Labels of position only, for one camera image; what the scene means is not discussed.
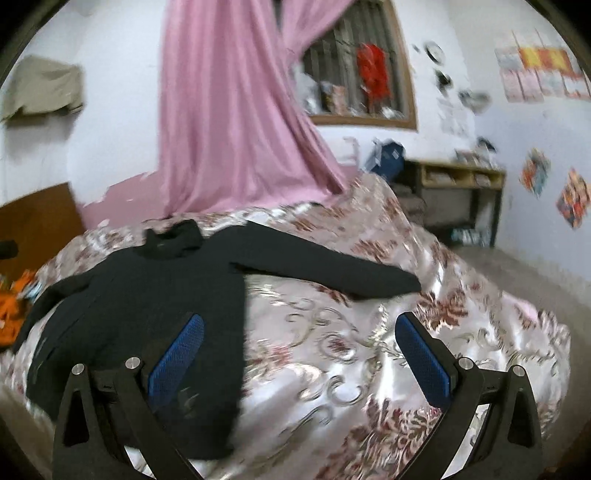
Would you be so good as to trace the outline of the black coat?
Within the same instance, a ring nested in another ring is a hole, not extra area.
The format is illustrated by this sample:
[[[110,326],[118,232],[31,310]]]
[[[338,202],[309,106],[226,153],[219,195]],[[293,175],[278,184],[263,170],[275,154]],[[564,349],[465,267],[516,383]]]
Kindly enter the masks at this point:
[[[395,266],[356,258],[256,223],[209,237],[192,220],[140,246],[118,250],[92,269],[45,289],[18,341],[44,329],[26,394],[56,418],[68,375],[78,363],[109,370],[169,341],[192,317],[198,347],[184,346],[173,371],[167,360],[148,388],[152,411],[187,457],[228,456],[245,371],[245,278],[249,274],[311,281],[360,299],[417,293],[419,279]]]

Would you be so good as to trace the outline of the orange clothes pile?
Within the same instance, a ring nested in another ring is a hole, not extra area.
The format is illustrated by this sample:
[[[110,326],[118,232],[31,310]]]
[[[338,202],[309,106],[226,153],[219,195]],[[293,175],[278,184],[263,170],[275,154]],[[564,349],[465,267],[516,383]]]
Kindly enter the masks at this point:
[[[29,301],[25,299],[25,290],[32,287],[36,277],[35,271],[25,270],[22,275],[9,281],[1,276],[0,291],[0,346],[9,347],[14,344],[25,321]]]

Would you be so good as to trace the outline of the floral satin bedspread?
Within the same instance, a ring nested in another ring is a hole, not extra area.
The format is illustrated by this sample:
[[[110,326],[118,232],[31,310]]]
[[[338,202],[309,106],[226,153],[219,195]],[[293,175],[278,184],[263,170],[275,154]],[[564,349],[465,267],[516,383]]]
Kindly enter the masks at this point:
[[[481,369],[523,367],[537,405],[542,443],[570,376],[570,333],[556,317],[505,293],[434,235],[413,224],[393,190],[365,174],[331,206],[311,203],[221,214],[177,214],[74,238],[35,278],[40,293],[108,255],[140,246],[192,220],[209,237],[256,223],[342,254],[395,266],[420,281],[417,293],[360,299],[321,284],[267,274],[245,278],[245,371],[228,456],[185,456],[200,479],[401,479],[442,411],[431,406],[401,352],[394,325],[413,313],[430,335]],[[26,394],[38,322],[1,356],[1,475],[55,479],[58,423]],[[118,439],[135,470],[157,479],[118,406]],[[481,405],[442,479],[461,470],[483,426]]]

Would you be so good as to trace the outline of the wooden headboard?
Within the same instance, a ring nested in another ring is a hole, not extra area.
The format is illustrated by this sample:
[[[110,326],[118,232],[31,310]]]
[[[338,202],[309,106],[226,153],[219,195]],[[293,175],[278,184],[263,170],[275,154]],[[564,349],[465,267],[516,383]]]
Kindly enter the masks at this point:
[[[18,254],[1,261],[1,274],[17,279],[25,270],[38,270],[84,232],[82,218],[67,183],[2,206],[1,240],[14,241]]]

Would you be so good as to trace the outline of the wooden desk shelf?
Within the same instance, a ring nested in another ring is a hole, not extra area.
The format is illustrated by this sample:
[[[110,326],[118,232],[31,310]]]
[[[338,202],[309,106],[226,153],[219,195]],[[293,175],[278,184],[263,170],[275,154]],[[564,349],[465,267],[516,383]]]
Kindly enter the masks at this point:
[[[409,159],[404,174],[426,203],[425,228],[447,246],[493,248],[500,225],[506,171],[443,160]]]

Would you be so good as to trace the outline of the dark blue bag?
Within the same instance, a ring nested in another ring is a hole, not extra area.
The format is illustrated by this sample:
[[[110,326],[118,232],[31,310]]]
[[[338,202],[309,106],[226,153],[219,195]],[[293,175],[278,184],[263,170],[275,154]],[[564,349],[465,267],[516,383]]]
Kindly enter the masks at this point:
[[[363,168],[387,182],[392,182],[403,171],[404,163],[405,148],[402,144],[394,140],[375,140],[374,148]]]

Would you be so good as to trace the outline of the pink curtain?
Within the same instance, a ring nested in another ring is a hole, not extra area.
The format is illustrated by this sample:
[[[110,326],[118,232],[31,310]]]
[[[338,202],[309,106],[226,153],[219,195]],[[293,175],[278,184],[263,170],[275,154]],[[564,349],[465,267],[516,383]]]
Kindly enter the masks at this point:
[[[172,1],[162,43],[166,214],[322,202],[346,174],[297,102],[291,68],[345,1]]]

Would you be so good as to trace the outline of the red garment in window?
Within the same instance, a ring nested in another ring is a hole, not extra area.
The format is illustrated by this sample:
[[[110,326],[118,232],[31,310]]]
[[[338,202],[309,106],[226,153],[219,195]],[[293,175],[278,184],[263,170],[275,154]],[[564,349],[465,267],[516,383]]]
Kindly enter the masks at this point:
[[[356,62],[370,103],[376,103],[390,97],[386,54],[376,44],[363,43],[356,50]]]

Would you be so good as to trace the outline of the colourful wall picture right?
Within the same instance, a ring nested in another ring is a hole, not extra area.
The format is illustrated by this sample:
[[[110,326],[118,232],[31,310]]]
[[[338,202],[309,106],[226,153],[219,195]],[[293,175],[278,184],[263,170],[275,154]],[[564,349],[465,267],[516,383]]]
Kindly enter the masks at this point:
[[[573,230],[582,225],[590,206],[590,184],[575,169],[569,171],[556,206]]]

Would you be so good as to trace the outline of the colourful wall picture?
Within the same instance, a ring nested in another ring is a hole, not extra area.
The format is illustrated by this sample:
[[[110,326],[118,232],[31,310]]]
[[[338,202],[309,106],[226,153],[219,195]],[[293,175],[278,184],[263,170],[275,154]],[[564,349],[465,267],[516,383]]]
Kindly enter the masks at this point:
[[[573,230],[582,225],[590,206],[590,184],[575,169],[569,171],[556,206]]]
[[[532,149],[522,168],[520,183],[524,188],[540,197],[551,171],[550,159],[539,149]]]

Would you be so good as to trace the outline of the colourful wall picture left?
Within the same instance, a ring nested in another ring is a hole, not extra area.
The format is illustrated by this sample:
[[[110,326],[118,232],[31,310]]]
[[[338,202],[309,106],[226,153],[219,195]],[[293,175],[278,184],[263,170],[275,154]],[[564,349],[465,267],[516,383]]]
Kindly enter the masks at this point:
[[[550,159],[539,149],[532,149],[522,168],[520,183],[524,188],[540,197],[551,171]]]

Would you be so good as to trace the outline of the beige cloth on wall shelf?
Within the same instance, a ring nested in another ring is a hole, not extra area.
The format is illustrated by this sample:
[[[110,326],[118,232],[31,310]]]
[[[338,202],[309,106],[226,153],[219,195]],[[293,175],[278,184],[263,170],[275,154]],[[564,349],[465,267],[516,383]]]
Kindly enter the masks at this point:
[[[78,65],[30,55],[14,68],[2,119],[72,113],[84,106],[84,77]]]

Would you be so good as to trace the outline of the wall calendar poster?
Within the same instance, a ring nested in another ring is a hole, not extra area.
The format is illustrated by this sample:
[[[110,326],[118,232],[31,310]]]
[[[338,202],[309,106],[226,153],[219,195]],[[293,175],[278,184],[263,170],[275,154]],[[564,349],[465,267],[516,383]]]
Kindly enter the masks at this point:
[[[496,39],[494,52],[508,102],[590,100],[590,79],[558,34],[511,30]]]

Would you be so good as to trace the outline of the round wall clock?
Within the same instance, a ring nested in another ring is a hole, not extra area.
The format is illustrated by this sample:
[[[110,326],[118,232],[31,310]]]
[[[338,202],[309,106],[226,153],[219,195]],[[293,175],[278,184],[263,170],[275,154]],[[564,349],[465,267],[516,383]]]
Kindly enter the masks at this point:
[[[430,60],[434,62],[436,65],[443,66],[445,64],[445,52],[435,41],[426,42],[424,45],[424,49]]]

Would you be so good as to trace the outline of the barred window with wooden frame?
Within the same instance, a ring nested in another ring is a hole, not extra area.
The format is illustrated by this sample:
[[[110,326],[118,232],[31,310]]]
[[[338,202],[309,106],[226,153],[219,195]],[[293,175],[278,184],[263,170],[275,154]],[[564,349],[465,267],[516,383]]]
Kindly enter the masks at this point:
[[[318,126],[418,128],[411,68],[391,1],[355,1],[294,65]]]

